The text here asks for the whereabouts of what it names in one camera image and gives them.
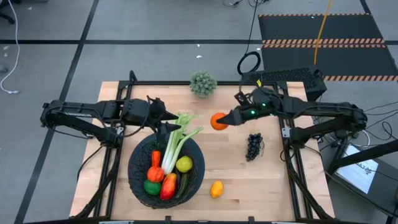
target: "black bowl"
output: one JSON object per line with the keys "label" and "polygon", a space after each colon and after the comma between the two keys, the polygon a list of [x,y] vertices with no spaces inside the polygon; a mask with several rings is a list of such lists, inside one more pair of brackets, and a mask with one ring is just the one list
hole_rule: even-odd
{"label": "black bowl", "polygon": [[147,180],[147,171],[152,165],[152,151],[159,150],[162,153],[160,162],[163,160],[166,146],[160,146],[156,140],[156,135],[152,134],[142,140],[135,150],[132,152],[129,161],[129,183],[130,189],[137,199],[144,205],[155,208],[171,208],[190,200],[198,191],[205,175],[205,159],[198,146],[193,139],[185,141],[181,148],[178,158],[188,156],[193,161],[192,169],[188,171],[188,187],[183,195],[176,199],[177,189],[174,196],[170,200],[161,200],[159,195],[149,195],[144,190],[144,182]]}

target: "fake plant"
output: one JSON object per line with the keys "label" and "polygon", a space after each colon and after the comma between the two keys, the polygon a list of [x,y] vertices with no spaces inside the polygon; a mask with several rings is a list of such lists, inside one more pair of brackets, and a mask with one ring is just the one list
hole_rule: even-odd
{"label": "fake plant", "polygon": [[195,72],[191,77],[191,91],[196,96],[206,98],[217,87],[217,81],[207,71]]}

